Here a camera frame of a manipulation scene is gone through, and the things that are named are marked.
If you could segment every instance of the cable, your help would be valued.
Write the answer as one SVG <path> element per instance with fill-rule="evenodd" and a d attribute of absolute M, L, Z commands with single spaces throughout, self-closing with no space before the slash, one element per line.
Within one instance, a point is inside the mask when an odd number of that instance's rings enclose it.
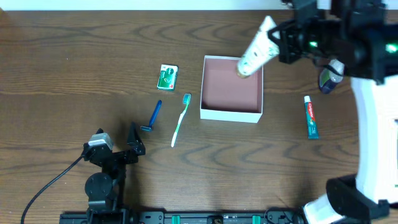
<path fill-rule="evenodd" d="M 32 200 L 30 200 L 30 202 L 26 205 L 26 208 L 24 210 L 24 213 L 22 214 L 21 217 L 21 224 L 25 223 L 25 216 L 26 213 L 28 211 L 28 209 L 30 208 L 30 206 L 33 204 L 33 202 L 37 199 L 37 197 L 43 193 L 43 191 L 45 189 L 47 189 L 48 187 L 50 187 L 55 181 L 57 181 L 59 178 L 61 178 L 63 175 L 65 175 L 70 169 L 72 169 L 72 167 L 74 167 L 79 161 L 80 159 L 82 159 L 83 157 L 80 156 L 75 162 L 73 162 L 67 169 L 65 169 L 60 175 L 58 175 L 56 178 L 54 178 L 53 180 L 51 180 L 46 186 L 44 186 L 42 188 L 42 190 L 40 190 L 39 192 L 37 192 L 37 194 L 32 198 Z"/>

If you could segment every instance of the green and white toothbrush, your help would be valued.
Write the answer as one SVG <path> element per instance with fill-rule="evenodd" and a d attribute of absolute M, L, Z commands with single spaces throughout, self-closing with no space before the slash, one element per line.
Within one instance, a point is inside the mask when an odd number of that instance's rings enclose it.
<path fill-rule="evenodd" d="M 172 147 L 174 147 L 175 139 L 177 138 L 178 131 L 180 129 L 180 124 L 182 122 L 182 118 L 184 118 L 185 113 L 187 112 L 189 102 L 191 101 L 191 93 L 184 94 L 184 98 L 182 99 L 182 103 L 186 104 L 184 111 L 180 114 L 180 118 L 178 119 L 177 127 L 175 128 L 173 139 L 172 139 Z"/>

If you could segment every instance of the open box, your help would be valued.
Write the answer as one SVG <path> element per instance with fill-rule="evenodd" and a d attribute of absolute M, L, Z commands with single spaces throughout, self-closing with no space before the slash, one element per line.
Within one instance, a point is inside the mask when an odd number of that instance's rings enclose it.
<path fill-rule="evenodd" d="M 205 56 L 200 118 L 257 123 L 262 115 L 262 67 L 248 78 L 236 74 L 240 58 Z"/>

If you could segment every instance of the white backdrop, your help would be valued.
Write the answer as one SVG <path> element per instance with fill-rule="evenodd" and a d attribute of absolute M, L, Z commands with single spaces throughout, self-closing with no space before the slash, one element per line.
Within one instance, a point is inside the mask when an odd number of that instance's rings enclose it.
<path fill-rule="evenodd" d="M 286 9 L 280 0 L 0 0 L 4 10 L 263 10 Z M 398 0 L 384 0 L 398 9 Z M 330 0 L 318 0 L 323 9 Z"/>

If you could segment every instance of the wood grain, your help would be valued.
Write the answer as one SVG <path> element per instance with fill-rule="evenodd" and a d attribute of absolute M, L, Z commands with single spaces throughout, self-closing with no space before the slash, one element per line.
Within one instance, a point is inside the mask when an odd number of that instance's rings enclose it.
<path fill-rule="evenodd" d="M 140 132 L 147 155 L 128 167 L 125 201 L 168 211 L 265 210 L 303 205 L 326 180 L 358 166 L 358 121 L 346 79 L 331 95 L 301 60 L 276 59 L 264 74 L 258 124 L 200 119 L 204 55 L 241 56 L 265 15 L 280 11 L 5 12 L 0 18 L 0 223 L 18 223 L 29 200 L 103 128 L 126 148 L 129 123 L 145 125 L 163 105 L 154 132 Z M 397 12 L 389 18 L 396 21 Z M 156 89 L 162 63 L 177 64 L 174 92 Z M 170 141 L 192 103 L 175 148 Z M 309 141 L 303 96 L 311 95 L 321 140 Z M 58 223 L 85 211 L 80 162 L 33 204 L 26 223 Z M 378 223 L 397 223 L 398 213 Z"/>

